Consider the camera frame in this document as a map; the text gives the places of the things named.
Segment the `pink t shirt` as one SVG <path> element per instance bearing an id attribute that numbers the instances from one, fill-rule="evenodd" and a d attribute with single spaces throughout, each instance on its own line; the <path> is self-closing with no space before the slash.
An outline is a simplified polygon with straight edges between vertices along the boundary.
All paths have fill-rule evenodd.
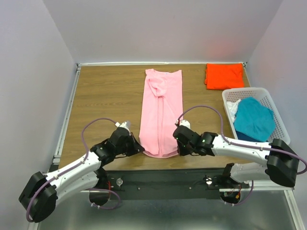
<path id="1" fill-rule="evenodd" d="M 183 113 L 182 71 L 145 71 L 139 139 L 153 158 L 178 155 L 173 137 L 175 122 Z"/>

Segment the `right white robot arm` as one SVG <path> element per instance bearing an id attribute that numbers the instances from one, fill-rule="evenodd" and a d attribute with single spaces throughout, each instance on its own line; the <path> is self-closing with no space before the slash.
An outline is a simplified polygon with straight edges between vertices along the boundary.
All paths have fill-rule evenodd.
<path id="1" fill-rule="evenodd" d="M 299 160 L 282 140 L 260 143 L 226 138 L 212 132 L 199 135 L 183 125 L 175 129 L 173 137 L 181 156 L 196 153 L 248 160 L 246 164 L 227 164 L 220 177 L 227 188 L 256 180 L 271 180 L 284 187 L 295 186 Z"/>

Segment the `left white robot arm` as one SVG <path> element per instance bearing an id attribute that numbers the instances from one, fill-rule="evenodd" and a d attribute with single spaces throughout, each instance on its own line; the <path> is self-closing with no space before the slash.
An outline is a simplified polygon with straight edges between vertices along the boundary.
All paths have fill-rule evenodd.
<path id="1" fill-rule="evenodd" d="M 28 222 L 41 222 L 56 206 L 82 190 L 102 189 L 106 177 L 103 167 L 118 155 L 126 157 L 144 151 L 128 128 L 118 127 L 106 140 L 92 146 L 73 163 L 47 174 L 34 173 L 19 196 Z"/>

